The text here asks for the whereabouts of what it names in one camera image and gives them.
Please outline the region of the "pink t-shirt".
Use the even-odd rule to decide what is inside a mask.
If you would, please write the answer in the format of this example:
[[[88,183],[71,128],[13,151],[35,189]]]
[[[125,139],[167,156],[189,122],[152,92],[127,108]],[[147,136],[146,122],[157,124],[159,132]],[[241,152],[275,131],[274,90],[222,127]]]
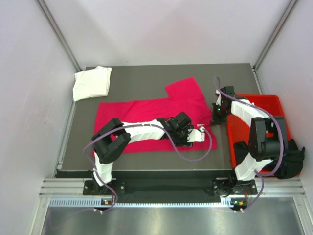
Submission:
[[[194,78],[184,79],[165,87],[168,97],[133,100],[125,102],[100,102],[98,105],[94,134],[111,119],[119,118],[122,122],[148,122],[157,118],[175,117],[185,112],[194,127],[204,126],[212,137],[211,150],[218,148],[217,138],[212,133],[210,122],[211,109],[208,107],[202,90]],[[210,139],[205,134],[204,142],[196,142],[192,147],[178,147],[179,151],[207,150]],[[124,153],[174,151],[169,140],[147,140],[129,144]]]

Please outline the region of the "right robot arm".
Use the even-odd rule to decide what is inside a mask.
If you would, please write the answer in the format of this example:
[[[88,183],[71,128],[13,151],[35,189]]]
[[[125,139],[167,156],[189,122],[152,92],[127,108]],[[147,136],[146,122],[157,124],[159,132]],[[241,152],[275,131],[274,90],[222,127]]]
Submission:
[[[225,121],[230,114],[249,127],[248,153],[234,168],[235,177],[228,181],[229,190],[238,194],[256,175],[268,177],[278,171],[288,140],[284,117],[274,116],[243,97],[220,96],[213,103],[214,122]]]

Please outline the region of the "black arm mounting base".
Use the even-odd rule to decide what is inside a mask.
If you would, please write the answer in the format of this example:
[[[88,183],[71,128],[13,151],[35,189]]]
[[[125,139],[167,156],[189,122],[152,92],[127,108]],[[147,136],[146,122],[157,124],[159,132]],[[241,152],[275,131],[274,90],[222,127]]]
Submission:
[[[119,203],[217,202],[218,198],[256,195],[255,181],[233,184],[228,178],[118,178],[100,187],[85,181],[84,195],[114,196]]]

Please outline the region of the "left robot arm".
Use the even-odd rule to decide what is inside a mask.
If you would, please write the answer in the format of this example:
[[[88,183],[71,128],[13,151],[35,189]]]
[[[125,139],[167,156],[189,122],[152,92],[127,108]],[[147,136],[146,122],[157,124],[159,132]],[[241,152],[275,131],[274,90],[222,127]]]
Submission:
[[[173,140],[176,147],[192,146],[195,142],[195,129],[185,112],[179,113],[176,117],[168,119],[161,117],[148,122],[137,122],[134,125],[137,127],[131,127],[132,123],[113,118],[92,137],[92,140],[95,140],[113,129],[125,127],[93,144],[96,166],[96,171],[93,173],[94,188],[100,194],[110,191],[113,162],[121,156],[129,144],[169,138]]]

